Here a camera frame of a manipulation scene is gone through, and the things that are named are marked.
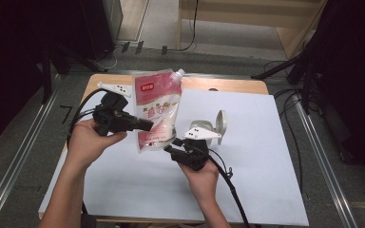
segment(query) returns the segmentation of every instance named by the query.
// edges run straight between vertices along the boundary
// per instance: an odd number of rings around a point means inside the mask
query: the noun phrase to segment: red label
[[[152,90],[154,86],[154,84],[141,85],[141,91]]]

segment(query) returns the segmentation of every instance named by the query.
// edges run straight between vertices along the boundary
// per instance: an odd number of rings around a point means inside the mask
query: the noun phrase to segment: refill pouch
[[[140,153],[145,150],[163,150],[175,140],[183,75],[182,69],[135,75],[135,115],[153,122],[150,131],[137,131]]]

